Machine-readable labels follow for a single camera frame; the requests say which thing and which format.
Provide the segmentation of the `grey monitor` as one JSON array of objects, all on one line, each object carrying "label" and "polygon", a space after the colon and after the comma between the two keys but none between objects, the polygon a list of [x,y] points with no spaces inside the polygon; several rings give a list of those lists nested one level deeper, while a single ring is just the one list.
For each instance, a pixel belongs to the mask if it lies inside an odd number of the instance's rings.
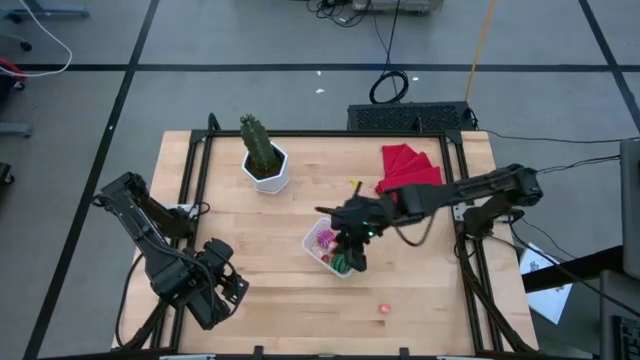
[{"label": "grey monitor", "polygon": [[620,143],[623,268],[640,280],[640,141]]}]

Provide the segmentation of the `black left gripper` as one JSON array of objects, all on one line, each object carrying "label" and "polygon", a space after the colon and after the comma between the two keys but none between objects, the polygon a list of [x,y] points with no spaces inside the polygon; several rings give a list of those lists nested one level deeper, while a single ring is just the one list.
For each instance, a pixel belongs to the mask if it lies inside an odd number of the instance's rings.
[{"label": "black left gripper", "polygon": [[249,290],[249,282],[237,272],[215,274],[187,302],[187,309],[203,330],[211,330],[233,316]]}]

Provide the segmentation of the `clear plastic container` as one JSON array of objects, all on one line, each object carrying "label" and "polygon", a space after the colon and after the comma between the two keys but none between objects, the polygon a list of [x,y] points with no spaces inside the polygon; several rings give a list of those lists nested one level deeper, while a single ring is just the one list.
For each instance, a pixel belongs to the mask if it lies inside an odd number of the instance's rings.
[{"label": "clear plastic container", "polygon": [[331,272],[335,276],[337,276],[339,278],[342,278],[342,279],[346,279],[346,278],[350,277],[352,275],[352,273],[353,273],[353,269],[352,268],[347,274],[339,274],[339,273],[337,273],[336,271],[334,271],[331,268],[330,263],[327,264],[327,263],[324,263],[321,260],[321,256],[324,255],[324,254],[327,254],[327,255],[330,256],[330,261],[331,261],[331,258],[334,255],[336,255],[336,254],[333,253],[333,251],[329,251],[328,249],[322,248],[317,244],[317,242],[316,242],[316,233],[321,229],[330,229],[335,233],[335,231],[331,228],[330,219],[328,217],[320,218],[314,224],[314,226],[311,228],[309,233],[302,240],[301,246],[302,246],[303,250],[309,256],[311,256],[316,262],[318,262],[322,267],[324,267],[326,270],[328,270],[329,272]]}]

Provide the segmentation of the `grey computer case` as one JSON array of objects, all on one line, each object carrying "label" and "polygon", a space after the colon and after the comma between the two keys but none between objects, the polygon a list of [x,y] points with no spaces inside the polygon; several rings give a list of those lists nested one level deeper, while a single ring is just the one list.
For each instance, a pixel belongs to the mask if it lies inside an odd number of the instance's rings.
[{"label": "grey computer case", "polygon": [[352,9],[356,11],[391,11],[399,10],[430,13],[440,10],[445,0],[350,0]]}]

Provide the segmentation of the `grey desk foot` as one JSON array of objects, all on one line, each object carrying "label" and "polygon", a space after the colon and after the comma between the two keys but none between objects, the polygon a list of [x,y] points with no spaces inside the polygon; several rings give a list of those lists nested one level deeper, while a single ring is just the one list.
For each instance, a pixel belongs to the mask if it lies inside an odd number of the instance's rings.
[{"label": "grey desk foot", "polygon": [[33,128],[29,124],[20,122],[0,122],[0,136],[30,138],[32,135]]}]

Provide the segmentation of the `red and black cart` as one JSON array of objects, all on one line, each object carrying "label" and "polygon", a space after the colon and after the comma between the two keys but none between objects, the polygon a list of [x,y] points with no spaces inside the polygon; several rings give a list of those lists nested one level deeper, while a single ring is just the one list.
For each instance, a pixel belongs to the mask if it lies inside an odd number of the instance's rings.
[{"label": "red and black cart", "polygon": [[17,90],[23,91],[25,89],[26,78],[24,77],[24,72],[19,67],[13,64],[11,61],[0,57],[0,70],[9,71],[9,75],[13,76],[16,80],[14,87]]}]

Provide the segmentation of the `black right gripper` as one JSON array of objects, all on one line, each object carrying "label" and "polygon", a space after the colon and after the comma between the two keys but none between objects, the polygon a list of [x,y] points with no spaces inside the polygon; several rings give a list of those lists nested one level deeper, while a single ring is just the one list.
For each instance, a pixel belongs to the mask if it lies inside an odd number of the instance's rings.
[{"label": "black right gripper", "polygon": [[[316,206],[314,210],[331,218],[331,228],[336,233],[334,254],[342,254],[349,248],[349,231],[363,227],[366,232],[381,235],[383,230],[392,225],[396,213],[395,204],[389,198],[359,195],[352,196],[340,206]],[[365,245],[368,243],[367,235],[353,237],[350,240],[349,261],[356,271],[367,270]]]}]

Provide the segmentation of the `white hexagonal plant pot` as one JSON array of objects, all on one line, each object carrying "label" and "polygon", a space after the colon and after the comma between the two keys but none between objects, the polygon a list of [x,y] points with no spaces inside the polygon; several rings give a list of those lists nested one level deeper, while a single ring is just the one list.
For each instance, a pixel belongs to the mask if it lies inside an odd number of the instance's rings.
[{"label": "white hexagonal plant pot", "polygon": [[242,169],[245,174],[252,180],[254,189],[257,192],[275,195],[278,194],[282,189],[284,189],[289,182],[289,156],[273,141],[271,141],[271,147],[276,153],[277,157],[282,161],[280,170],[276,175],[265,178],[258,178],[254,176],[250,171],[251,157],[248,151],[245,152]]}]

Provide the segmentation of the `black bar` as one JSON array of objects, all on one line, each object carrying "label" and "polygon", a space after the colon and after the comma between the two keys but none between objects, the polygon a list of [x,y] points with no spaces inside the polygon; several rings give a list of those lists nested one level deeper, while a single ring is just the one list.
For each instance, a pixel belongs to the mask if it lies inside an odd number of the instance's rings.
[{"label": "black bar", "polygon": [[604,270],[623,272],[623,246],[529,272],[522,276],[526,293],[546,290],[597,278]]}]

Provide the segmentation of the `white paper sheet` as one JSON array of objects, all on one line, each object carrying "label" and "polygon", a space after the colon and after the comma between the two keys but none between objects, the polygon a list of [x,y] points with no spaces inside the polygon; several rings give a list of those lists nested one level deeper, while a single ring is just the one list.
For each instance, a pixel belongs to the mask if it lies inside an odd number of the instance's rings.
[{"label": "white paper sheet", "polygon": [[[529,242],[523,251],[520,261],[520,273],[522,275],[552,267],[559,261],[551,255],[543,252],[535,244]],[[531,310],[543,316],[557,325],[566,306],[572,284],[565,284],[555,288],[539,290],[527,294],[527,302]]]}]

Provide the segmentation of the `black keyboard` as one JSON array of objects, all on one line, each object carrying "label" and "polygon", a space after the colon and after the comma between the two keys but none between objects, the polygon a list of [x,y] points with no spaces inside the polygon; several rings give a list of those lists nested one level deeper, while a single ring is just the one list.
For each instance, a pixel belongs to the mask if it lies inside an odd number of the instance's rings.
[{"label": "black keyboard", "polygon": [[614,316],[614,360],[640,360],[640,320]]},{"label": "black keyboard", "polygon": [[351,131],[473,131],[472,110],[464,101],[350,105]]}]

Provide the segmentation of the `red folded cloth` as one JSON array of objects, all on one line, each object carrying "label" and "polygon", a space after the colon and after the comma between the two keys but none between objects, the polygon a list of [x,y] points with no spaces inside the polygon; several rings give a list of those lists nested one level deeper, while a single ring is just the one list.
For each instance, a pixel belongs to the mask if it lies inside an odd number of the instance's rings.
[{"label": "red folded cloth", "polygon": [[408,144],[384,145],[382,148],[384,177],[375,187],[378,194],[406,185],[442,185],[441,172],[424,152],[414,151]]}]

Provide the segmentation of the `black aluminium table frame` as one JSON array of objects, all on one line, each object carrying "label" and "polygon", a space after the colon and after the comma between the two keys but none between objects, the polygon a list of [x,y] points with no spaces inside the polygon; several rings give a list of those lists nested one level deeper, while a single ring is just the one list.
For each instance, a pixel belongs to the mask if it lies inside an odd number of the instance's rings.
[{"label": "black aluminium table frame", "polygon": [[[168,313],[150,349],[176,353],[265,355],[470,355],[492,346],[482,307],[467,305],[454,255],[449,210],[433,223],[387,232],[366,253],[363,273],[339,278],[322,267],[301,242],[318,221],[316,206],[333,207],[352,194],[349,179],[372,195],[382,177],[381,148],[408,144],[427,154],[449,181],[459,175],[459,152],[472,175],[491,171],[493,154],[483,133],[465,133],[461,147],[440,136],[346,131],[273,131],[289,156],[290,179],[278,194],[257,192],[242,170],[239,135],[230,130],[202,139],[194,131],[168,131],[148,176],[152,196],[164,204],[210,205],[195,244],[219,238],[234,249],[233,264],[250,287],[238,311],[210,331],[192,316]],[[379,312],[390,304],[391,313]]]}]

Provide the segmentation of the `green cactus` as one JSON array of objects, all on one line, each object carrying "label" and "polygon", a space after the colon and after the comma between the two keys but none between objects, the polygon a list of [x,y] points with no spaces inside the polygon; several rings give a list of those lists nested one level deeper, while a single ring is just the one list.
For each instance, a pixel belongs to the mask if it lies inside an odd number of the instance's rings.
[{"label": "green cactus", "polygon": [[261,122],[252,114],[240,117],[240,132],[249,152],[249,170],[256,178],[278,175],[281,159],[274,152],[268,133]]}]

